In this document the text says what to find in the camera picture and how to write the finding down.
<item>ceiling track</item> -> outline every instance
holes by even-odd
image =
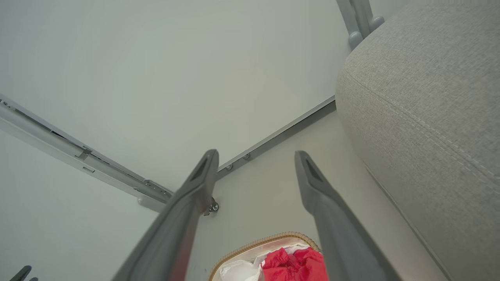
[[[150,179],[144,179],[122,165],[70,137],[55,126],[0,94],[0,118],[15,125],[31,136],[79,160],[82,169],[92,175],[95,170],[106,174],[135,191],[166,203],[174,194],[171,190]]]

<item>gray sofa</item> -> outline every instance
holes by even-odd
[[[339,74],[342,125],[453,281],[500,278],[500,5],[411,4]]]

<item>floor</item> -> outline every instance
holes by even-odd
[[[224,255],[281,232],[300,232],[320,245],[302,206],[296,150],[309,153],[403,280],[446,280],[356,156],[336,111],[216,183],[220,209],[199,220],[186,280],[206,280]]]

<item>gray metal frame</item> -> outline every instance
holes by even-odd
[[[165,204],[174,194],[169,189],[144,179],[122,165],[110,160],[67,133],[46,122],[0,93],[0,118],[21,128],[33,137],[61,152],[78,159],[86,172],[99,170],[136,190]]]
[[[384,23],[382,16],[373,16],[369,0],[337,0],[337,4],[349,33],[351,50]]]
[[[239,167],[257,158],[259,155],[334,110],[335,95],[299,116],[297,119],[293,120],[259,143],[245,150],[240,155],[218,167],[216,180],[220,180],[229,173],[232,173]],[[137,202],[144,207],[161,212],[167,201],[173,195],[173,192],[168,188],[161,186],[151,179],[145,179],[119,163],[105,157],[98,151],[93,150],[81,141],[71,137],[64,131],[58,129],[54,125],[38,117],[36,114],[30,112],[0,93],[0,121],[2,119],[13,125],[12,128],[19,128],[28,135],[32,136],[34,139],[56,148],[62,154],[76,160],[75,164],[72,164],[72,166],[77,169],[82,169],[89,175],[101,181],[105,181],[108,184],[113,185],[112,183],[103,180],[102,175],[115,179],[120,183],[131,187],[133,190],[126,190],[126,192],[137,196]]]

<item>white floor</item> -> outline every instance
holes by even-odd
[[[446,280],[356,157],[336,111],[216,183],[220,210],[199,220],[186,280],[206,280],[221,257],[266,236],[296,231],[320,244],[302,206],[296,150],[309,153],[403,280]]]
[[[156,217],[137,199],[0,131],[0,280],[25,265],[40,280],[109,280]],[[403,280],[445,280],[356,157],[337,112],[216,183],[220,210],[201,216],[186,280],[206,280],[227,253],[286,231],[320,244],[302,206],[294,152],[305,150]]]

